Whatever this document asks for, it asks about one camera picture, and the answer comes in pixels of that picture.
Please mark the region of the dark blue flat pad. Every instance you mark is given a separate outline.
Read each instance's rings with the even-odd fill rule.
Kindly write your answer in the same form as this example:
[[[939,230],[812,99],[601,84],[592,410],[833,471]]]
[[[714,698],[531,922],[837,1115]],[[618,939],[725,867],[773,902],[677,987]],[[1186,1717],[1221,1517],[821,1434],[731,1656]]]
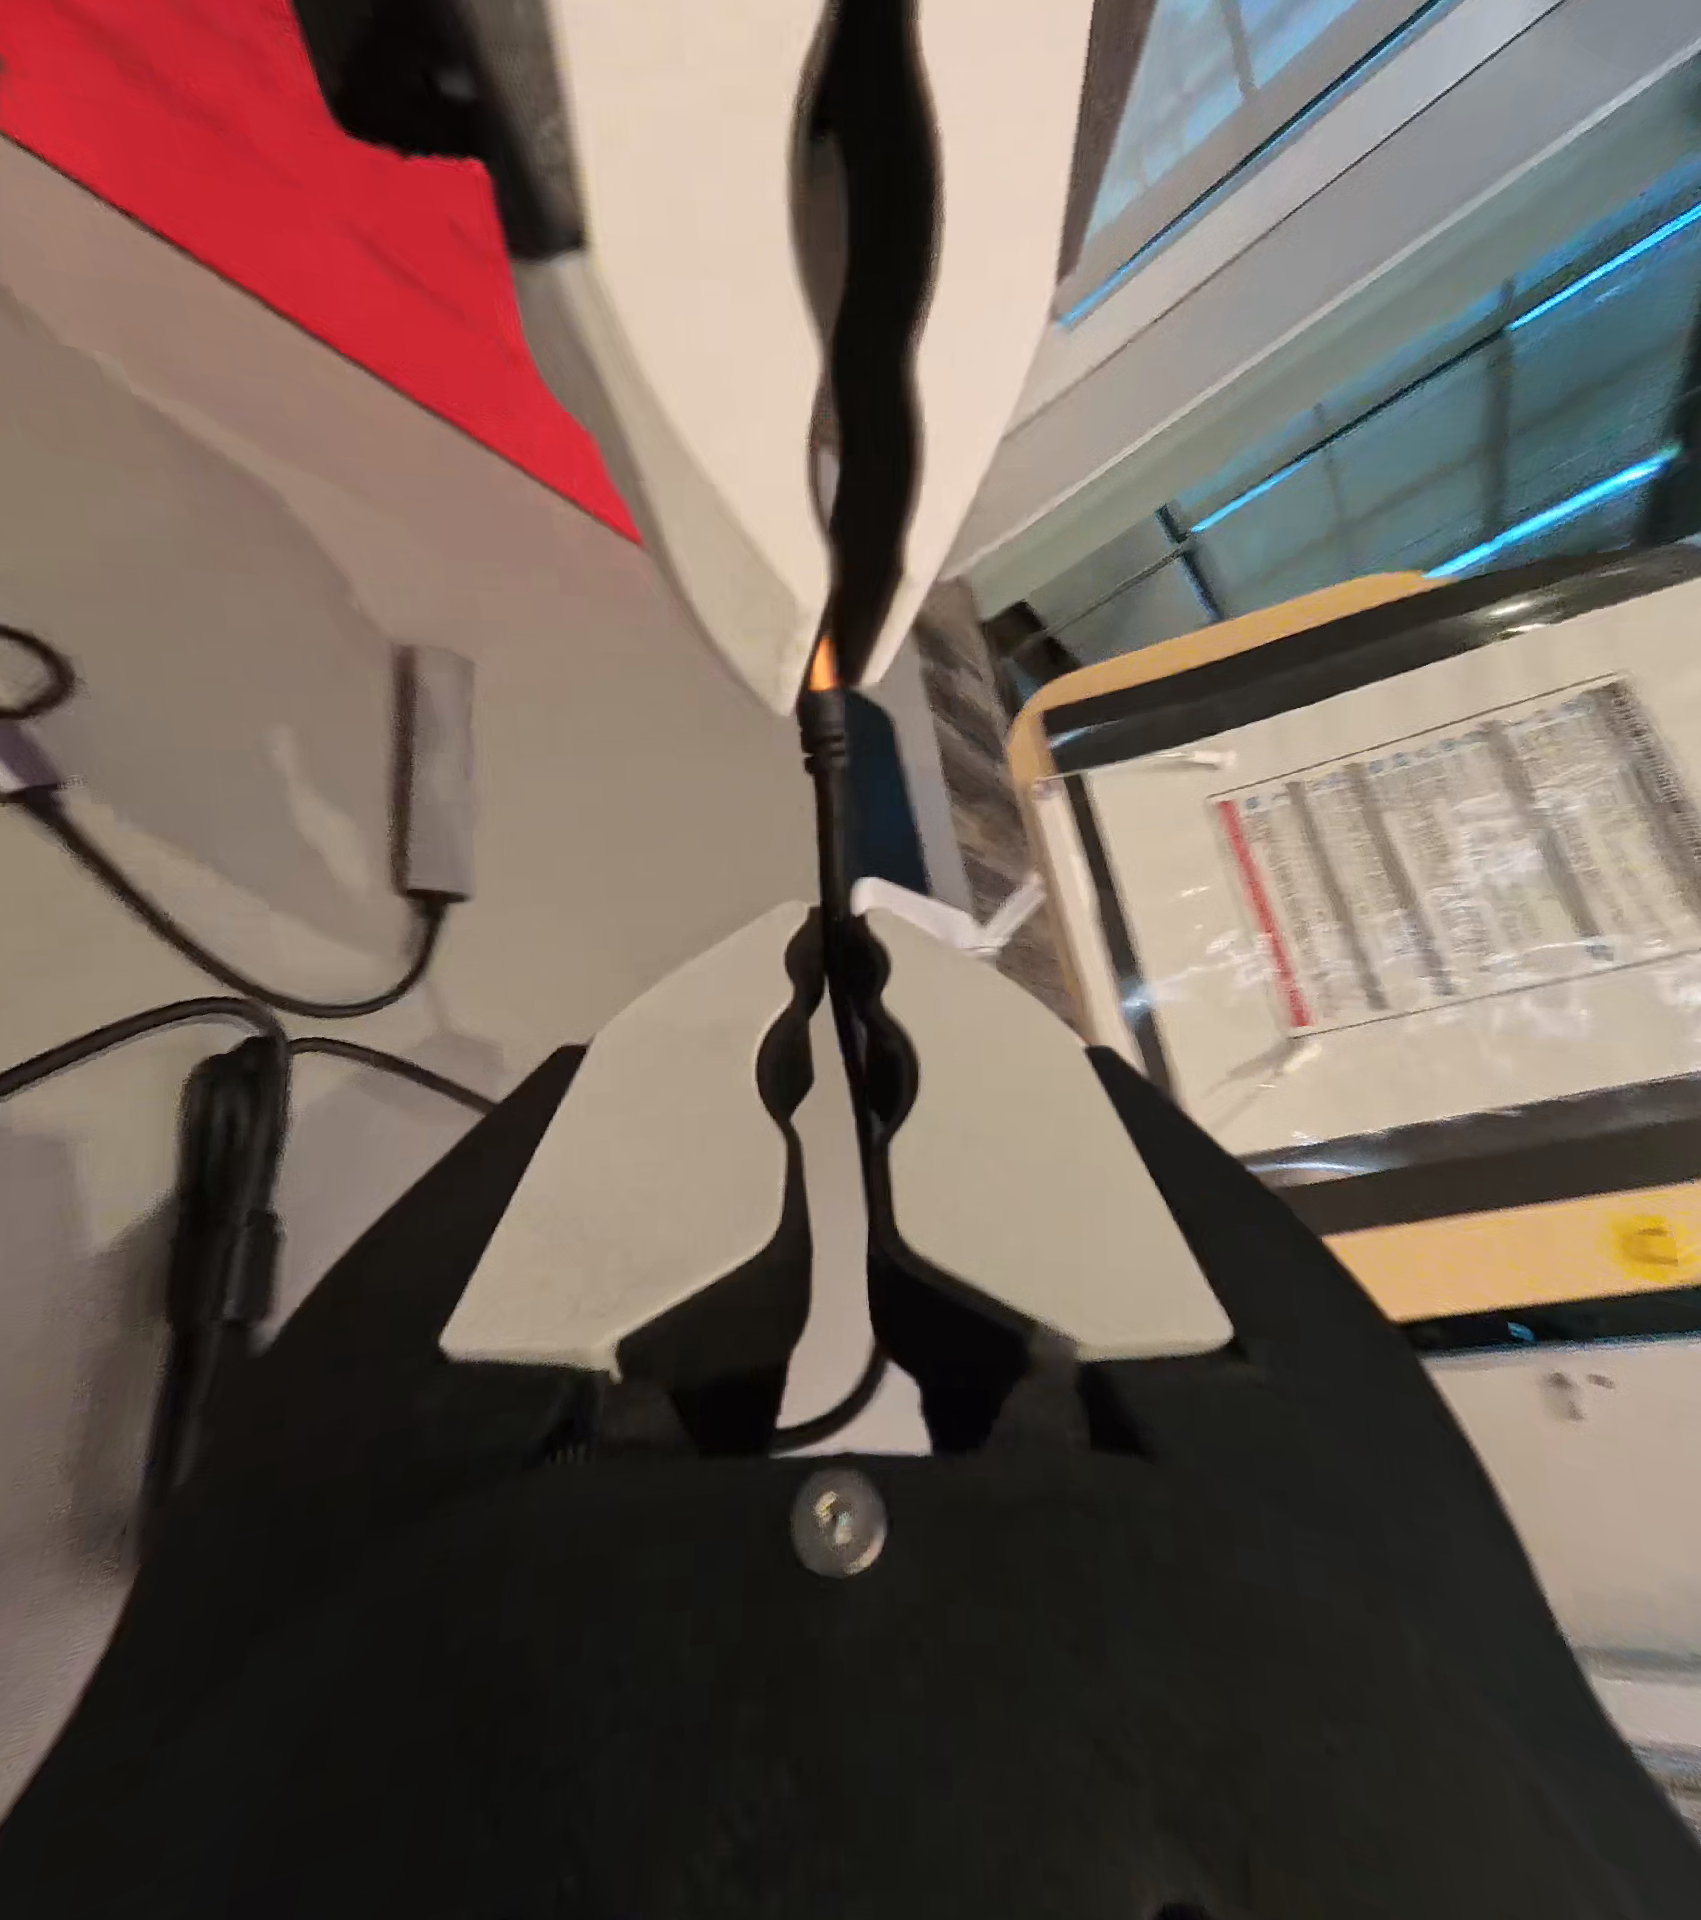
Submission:
[[[930,876],[896,725],[885,706],[858,689],[844,694],[844,725],[852,879],[881,879],[928,898]]]

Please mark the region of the red plastic bin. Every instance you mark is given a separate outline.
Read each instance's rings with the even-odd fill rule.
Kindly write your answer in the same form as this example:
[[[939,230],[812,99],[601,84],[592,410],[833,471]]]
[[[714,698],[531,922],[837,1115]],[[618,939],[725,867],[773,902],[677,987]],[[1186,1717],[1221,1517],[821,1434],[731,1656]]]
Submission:
[[[597,518],[478,164],[346,135],[283,1],[0,1],[0,134]]]

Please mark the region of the white display stand base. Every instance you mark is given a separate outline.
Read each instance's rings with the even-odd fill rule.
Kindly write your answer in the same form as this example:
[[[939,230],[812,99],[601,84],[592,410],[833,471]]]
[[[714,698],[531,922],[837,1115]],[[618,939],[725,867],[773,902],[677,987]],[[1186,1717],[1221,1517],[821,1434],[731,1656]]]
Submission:
[[[1029,874],[984,920],[977,920],[964,907],[879,876],[858,877],[851,900],[852,911],[862,918],[885,911],[908,922],[947,948],[995,962],[1044,905],[1047,885],[1038,874]]]

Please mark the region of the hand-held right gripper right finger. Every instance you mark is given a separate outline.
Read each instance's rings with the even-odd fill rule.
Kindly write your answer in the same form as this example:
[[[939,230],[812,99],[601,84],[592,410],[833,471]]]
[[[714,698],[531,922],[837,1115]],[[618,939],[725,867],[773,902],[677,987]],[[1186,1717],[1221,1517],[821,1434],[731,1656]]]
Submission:
[[[865,926],[915,1068],[888,1143],[902,1245],[1084,1362],[1223,1349],[1231,1317],[1077,1031],[908,920]]]

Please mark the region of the yellow framed display screen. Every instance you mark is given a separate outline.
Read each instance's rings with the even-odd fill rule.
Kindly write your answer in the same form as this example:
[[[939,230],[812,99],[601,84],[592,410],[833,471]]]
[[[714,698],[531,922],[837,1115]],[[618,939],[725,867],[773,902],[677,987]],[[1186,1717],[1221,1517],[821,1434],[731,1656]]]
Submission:
[[[1701,1331],[1701,547],[1379,576],[1035,694],[1088,1034],[1439,1349]]]

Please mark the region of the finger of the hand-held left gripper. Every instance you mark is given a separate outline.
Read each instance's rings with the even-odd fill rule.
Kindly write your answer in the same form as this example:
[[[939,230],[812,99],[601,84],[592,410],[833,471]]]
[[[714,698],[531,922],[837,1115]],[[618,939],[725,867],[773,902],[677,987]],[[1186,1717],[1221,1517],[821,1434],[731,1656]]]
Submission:
[[[901,570],[854,686],[881,681],[951,558],[1053,321],[1094,4],[910,4],[930,263],[904,348]]]
[[[773,713],[797,704],[830,583],[793,216],[826,9],[550,5],[581,214],[550,265],[571,396],[694,628]]]

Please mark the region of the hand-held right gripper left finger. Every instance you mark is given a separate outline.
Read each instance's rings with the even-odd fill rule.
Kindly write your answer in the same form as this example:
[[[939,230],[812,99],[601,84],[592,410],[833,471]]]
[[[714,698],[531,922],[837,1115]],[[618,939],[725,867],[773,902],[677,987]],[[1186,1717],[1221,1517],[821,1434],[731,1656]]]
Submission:
[[[768,907],[609,1020],[450,1311],[441,1351],[617,1375],[623,1341],[762,1252],[782,1220],[785,1127],[758,1081],[798,1007],[812,911]]]

